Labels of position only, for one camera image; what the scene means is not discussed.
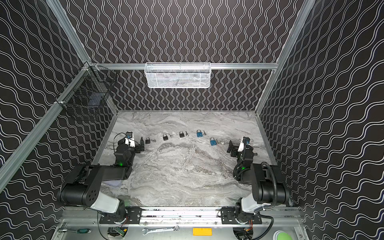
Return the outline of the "black padlock with key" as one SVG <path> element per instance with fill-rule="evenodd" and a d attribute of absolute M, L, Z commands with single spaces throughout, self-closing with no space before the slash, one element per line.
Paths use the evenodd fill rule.
<path fill-rule="evenodd" d="M 146 139 L 145 139 L 145 144 L 146 145 L 149 145 L 149 144 L 151 144 L 151 143 L 155 143 L 157 140 L 155 140 L 155 139 L 151 139 L 150 137 L 147 137 Z"/>

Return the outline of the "blue padlock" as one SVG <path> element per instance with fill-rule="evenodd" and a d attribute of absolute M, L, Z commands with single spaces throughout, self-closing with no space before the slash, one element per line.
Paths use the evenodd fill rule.
<path fill-rule="evenodd" d="M 217 146 L 217 145 L 223 145 L 225 142 L 221 139 L 217 139 L 217 138 L 214 138 L 214 137 L 211 137 L 210 138 L 210 144 L 211 146 Z"/>
<path fill-rule="evenodd" d="M 201 131 L 201 130 L 197 130 L 196 134 L 197 134 L 198 138 L 202 138 L 203 136 L 206 135 L 206 132 L 205 131 Z"/>

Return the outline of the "dark padlock with keyring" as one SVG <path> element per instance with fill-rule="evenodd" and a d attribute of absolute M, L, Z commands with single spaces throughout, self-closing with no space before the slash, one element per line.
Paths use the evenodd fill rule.
<path fill-rule="evenodd" d="M 163 140 L 168 141 L 169 139 L 172 139 L 174 136 L 171 134 L 163 134 Z"/>

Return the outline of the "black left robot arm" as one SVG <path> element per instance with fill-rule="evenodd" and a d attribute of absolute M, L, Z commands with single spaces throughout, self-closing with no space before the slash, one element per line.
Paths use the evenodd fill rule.
<path fill-rule="evenodd" d="M 145 150 L 145 141 L 134 140 L 132 132 L 118 141 L 111 166 L 78 165 L 67 175 L 58 192 L 58 200 L 71 207 L 84 207 L 102 214 L 103 219 L 116 224 L 129 220 L 123 200 L 101 192 L 103 182 L 117 185 L 127 180 L 133 171 L 136 154 Z"/>

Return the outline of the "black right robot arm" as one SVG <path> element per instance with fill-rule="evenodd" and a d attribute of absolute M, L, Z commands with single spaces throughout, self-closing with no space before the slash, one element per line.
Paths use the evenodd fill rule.
<path fill-rule="evenodd" d="M 250 145 L 250 138 L 244 137 L 238 146 L 230 141 L 227 152 L 237 160 L 234 180 L 252 187 L 251 193 L 240 198 L 234 206 L 233 216 L 237 222 L 245 224 L 260 211 L 289 205 L 289 190 L 279 167 L 267 162 L 254 163 L 257 154 Z"/>

